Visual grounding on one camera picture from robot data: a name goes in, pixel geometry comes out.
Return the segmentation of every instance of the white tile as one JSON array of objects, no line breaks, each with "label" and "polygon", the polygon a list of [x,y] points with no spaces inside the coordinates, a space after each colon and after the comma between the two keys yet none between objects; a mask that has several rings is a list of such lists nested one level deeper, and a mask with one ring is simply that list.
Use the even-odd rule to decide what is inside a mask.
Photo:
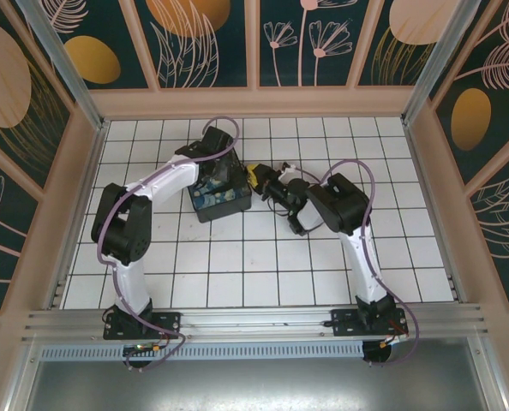
[{"label": "white tile", "polygon": [[300,152],[298,151],[297,139],[275,139],[272,140],[272,158],[298,160]]},{"label": "white tile", "polygon": [[404,302],[420,302],[413,270],[382,270],[384,284]]},{"label": "white tile", "polygon": [[410,158],[410,150],[405,137],[388,137],[381,140],[386,158]]},{"label": "white tile", "polygon": [[90,215],[83,219],[83,232],[81,233],[81,242],[93,242],[93,240],[91,240],[91,230],[93,229],[94,217],[94,215]]},{"label": "white tile", "polygon": [[323,123],[327,137],[351,137],[348,117],[325,117]]},{"label": "white tile", "polygon": [[314,240],[314,239],[318,239],[318,238],[334,240],[334,239],[338,238],[338,234],[333,233],[331,231],[331,229],[329,229],[329,226],[326,225],[325,223],[320,225],[317,229],[310,231],[308,236],[309,236],[310,240]]},{"label": "white tile", "polygon": [[300,139],[300,156],[307,160],[329,158],[325,139]]},{"label": "white tile", "polygon": [[132,141],[108,141],[100,163],[127,163],[131,154]]},{"label": "white tile", "polygon": [[393,182],[417,182],[415,165],[411,159],[387,160]]},{"label": "white tile", "polygon": [[323,128],[323,119],[314,118],[297,118],[298,137],[325,137]]},{"label": "white tile", "polygon": [[171,307],[172,275],[144,276],[148,293],[152,298],[153,308]]},{"label": "white tile", "polygon": [[246,212],[243,218],[245,240],[271,240],[275,238],[273,212]]},{"label": "white tile", "polygon": [[354,140],[349,137],[326,139],[329,158],[342,160],[344,158],[356,158]]},{"label": "white tile", "polygon": [[374,239],[380,268],[411,268],[409,248],[404,238]]},{"label": "white tile", "polygon": [[176,274],[172,306],[195,308],[207,306],[208,274]]},{"label": "white tile", "polygon": [[162,140],[187,140],[189,120],[165,120],[163,122]]},{"label": "white tile", "polygon": [[104,276],[72,276],[65,309],[98,308]]},{"label": "white tile", "polygon": [[104,288],[102,289],[102,296],[100,297],[99,308],[110,308],[116,303],[116,289],[111,275],[105,276]]},{"label": "white tile", "polygon": [[[363,184],[363,190],[367,196],[370,196],[371,185]],[[377,182],[375,184],[373,208],[397,208],[391,183]]]},{"label": "white tile", "polygon": [[399,208],[425,207],[424,195],[417,182],[396,182],[393,184]]},{"label": "white tile", "polygon": [[241,240],[243,238],[243,214],[238,212],[231,216],[212,221],[211,240]]},{"label": "white tile", "polygon": [[97,259],[97,245],[81,244],[75,258],[74,274],[105,274],[106,265]]},{"label": "white tile", "polygon": [[272,138],[298,137],[296,118],[271,118],[270,131],[272,133]]},{"label": "white tile", "polygon": [[184,140],[161,140],[158,162],[167,163],[175,155],[175,151],[186,146]]},{"label": "white tile", "polygon": [[[386,160],[363,160],[363,162],[370,168],[373,173],[375,182],[389,182],[390,173],[386,166]],[[363,182],[370,182],[367,171],[363,167],[360,167],[361,178]]]},{"label": "white tile", "polygon": [[96,214],[99,209],[100,197],[102,196],[103,188],[94,188],[91,193],[91,202],[89,203],[89,214]]},{"label": "white tile", "polygon": [[101,164],[95,187],[104,188],[111,182],[117,185],[123,185],[125,174],[127,173],[126,164]]},{"label": "white tile", "polygon": [[111,122],[108,141],[132,140],[135,136],[136,121]]},{"label": "white tile", "polygon": [[[243,139],[243,119],[242,118],[234,118],[233,119],[237,123],[237,127],[239,128],[239,138]],[[219,118],[217,120],[217,126],[219,130],[228,133],[232,138],[236,137],[237,128],[236,125],[230,120]]]},{"label": "white tile", "polygon": [[136,125],[135,140],[161,139],[163,120],[140,120]]},{"label": "white tile", "polygon": [[310,240],[314,270],[345,270],[342,244],[336,240]]},{"label": "white tile", "polygon": [[203,138],[203,128],[207,125],[208,119],[195,119],[189,121],[189,143]]},{"label": "white tile", "polygon": [[351,117],[350,125],[354,137],[378,137],[373,117]]},{"label": "white tile", "polygon": [[376,123],[382,137],[404,135],[403,124],[399,117],[376,117]]},{"label": "white tile", "polygon": [[315,304],[350,304],[346,271],[314,271]]},{"label": "white tile", "polygon": [[243,270],[241,241],[212,241],[210,272],[238,272]]},{"label": "white tile", "polygon": [[278,275],[275,272],[246,272],[243,277],[246,307],[278,305]]},{"label": "white tile", "polygon": [[125,183],[130,184],[131,182],[138,182],[140,179],[145,179],[155,171],[155,166],[155,163],[129,164]]},{"label": "white tile", "polygon": [[437,268],[443,260],[434,237],[409,237],[410,255],[415,268]]},{"label": "white tile", "polygon": [[184,189],[178,193],[173,194],[167,201],[159,204],[152,204],[153,212],[180,212],[180,202],[184,195],[184,201],[189,201],[188,190]]},{"label": "white tile", "polygon": [[153,242],[144,256],[146,274],[168,274],[175,272],[175,242]]},{"label": "white tile", "polygon": [[429,219],[428,210],[425,208],[401,210],[401,219],[405,234],[409,237],[434,235],[434,227]]},{"label": "white tile", "polygon": [[270,120],[268,118],[245,118],[243,134],[246,139],[265,139],[270,137]]},{"label": "white tile", "polygon": [[295,240],[300,238],[298,235],[292,232],[290,229],[287,217],[276,216],[275,217],[275,228],[277,232],[278,240]]},{"label": "white tile", "polygon": [[178,236],[178,214],[153,214],[152,241],[176,241]]},{"label": "white tile", "polygon": [[211,223],[200,223],[195,214],[180,216],[179,241],[209,241]]},{"label": "white tile", "polygon": [[243,142],[243,157],[245,161],[271,160],[272,149],[269,139],[252,139]]},{"label": "white tile", "polygon": [[[331,168],[329,160],[302,160],[300,162],[302,170],[306,170],[308,173],[321,179]],[[309,176],[304,176],[304,180],[313,181]]]},{"label": "white tile", "polygon": [[241,273],[209,274],[209,307],[241,307],[243,275]]},{"label": "white tile", "polygon": [[416,269],[416,279],[424,302],[452,301],[451,286],[445,269]]},{"label": "white tile", "polygon": [[282,306],[314,304],[314,284],[311,271],[280,272],[279,302]]},{"label": "white tile", "polygon": [[243,247],[245,271],[277,270],[275,241],[246,241]]},{"label": "white tile", "polygon": [[308,240],[278,241],[278,270],[311,270]]},{"label": "white tile", "polygon": [[373,210],[371,212],[371,223],[374,237],[404,236],[398,210]]},{"label": "white tile", "polygon": [[[331,160],[331,165],[334,166],[338,161]],[[361,174],[359,172],[359,165],[355,163],[341,164],[332,171],[333,174],[341,174],[350,182],[361,182]]]},{"label": "white tile", "polygon": [[380,137],[355,138],[357,158],[384,158]]},{"label": "white tile", "polygon": [[209,243],[179,242],[175,272],[208,272]]},{"label": "white tile", "polygon": [[159,141],[135,141],[130,163],[157,163]]}]

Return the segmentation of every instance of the enclosure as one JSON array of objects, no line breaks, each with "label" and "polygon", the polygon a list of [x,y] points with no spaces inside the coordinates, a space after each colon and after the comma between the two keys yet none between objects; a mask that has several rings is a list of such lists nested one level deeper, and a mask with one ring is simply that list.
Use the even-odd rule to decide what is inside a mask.
[{"label": "enclosure", "polygon": [[[150,384],[127,372],[140,341],[105,340],[100,319],[116,299],[91,236],[101,194],[209,122],[238,126],[244,165],[312,183],[370,168],[374,185],[359,164],[334,173],[374,190],[382,277],[420,325],[405,363],[368,368],[363,337],[324,326],[358,291],[326,224],[295,235],[255,192],[200,223],[184,189],[153,209],[144,271],[187,342]],[[407,323],[394,357],[418,342]],[[138,398],[509,409],[509,0],[0,0],[0,409]]]}]

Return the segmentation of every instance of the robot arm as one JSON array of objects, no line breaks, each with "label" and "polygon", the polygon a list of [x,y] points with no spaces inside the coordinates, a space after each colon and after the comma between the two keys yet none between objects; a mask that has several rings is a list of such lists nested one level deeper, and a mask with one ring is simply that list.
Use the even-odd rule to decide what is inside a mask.
[{"label": "robot arm", "polygon": [[[175,155],[169,164],[185,158]],[[117,200],[131,188],[142,184],[143,181],[156,173],[157,171],[154,171],[151,175],[125,187],[110,184],[104,189],[91,234],[95,242],[98,241],[102,225]],[[138,315],[144,313],[147,308],[149,308],[148,311],[151,309],[142,258],[152,239],[153,206],[164,203],[173,194],[194,184],[198,174],[199,166],[194,162],[173,167],[131,196],[130,200],[123,204],[123,209],[119,210],[119,213],[111,221],[103,242],[102,253],[107,259],[113,260],[117,264],[119,288],[123,292],[125,300]],[[116,299],[116,305],[126,313],[126,309],[119,299]]]}]

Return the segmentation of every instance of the yellow object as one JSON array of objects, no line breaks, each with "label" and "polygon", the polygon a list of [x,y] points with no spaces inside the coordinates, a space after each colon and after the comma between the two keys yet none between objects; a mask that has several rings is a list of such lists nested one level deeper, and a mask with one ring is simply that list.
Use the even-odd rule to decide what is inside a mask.
[{"label": "yellow object", "polygon": [[22,121],[30,106],[32,80],[21,47],[0,27],[0,127]]},{"label": "yellow object", "polygon": [[460,150],[473,150],[483,140],[491,122],[491,102],[487,94],[469,88],[452,109],[452,141]]},{"label": "yellow object", "polygon": [[64,47],[85,80],[108,84],[119,78],[121,66],[117,56],[110,47],[95,37],[73,37]]},{"label": "yellow object", "polygon": [[164,29],[177,36],[197,37],[194,33],[195,17],[207,17],[213,30],[219,30],[230,16],[230,0],[146,0],[153,18]]},{"label": "yellow object", "polygon": [[249,183],[249,186],[254,189],[258,187],[258,179],[255,174],[256,167],[258,167],[258,164],[249,164],[247,166],[247,182]]},{"label": "yellow object", "polygon": [[437,42],[459,0],[394,0],[390,8],[393,36],[407,45]]}]

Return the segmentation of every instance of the pink line drawing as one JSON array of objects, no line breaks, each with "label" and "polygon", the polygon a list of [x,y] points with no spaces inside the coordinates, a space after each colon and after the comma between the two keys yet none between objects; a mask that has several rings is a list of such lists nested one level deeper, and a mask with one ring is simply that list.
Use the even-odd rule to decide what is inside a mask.
[{"label": "pink line drawing", "polygon": [[275,70],[275,78],[278,81],[278,86],[281,87],[281,80],[279,79],[279,71],[278,71],[278,62],[276,59],[275,51],[276,49],[282,47],[288,47],[290,45],[295,45],[298,43],[298,37],[293,36],[294,30],[290,26],[290,21],[288,23],[277,23],[275,27],[273,23],[268,22],[264,24],[264,34],[270,43],[270,47],[272,47],[272,55],[273,55],[273,69]]}]

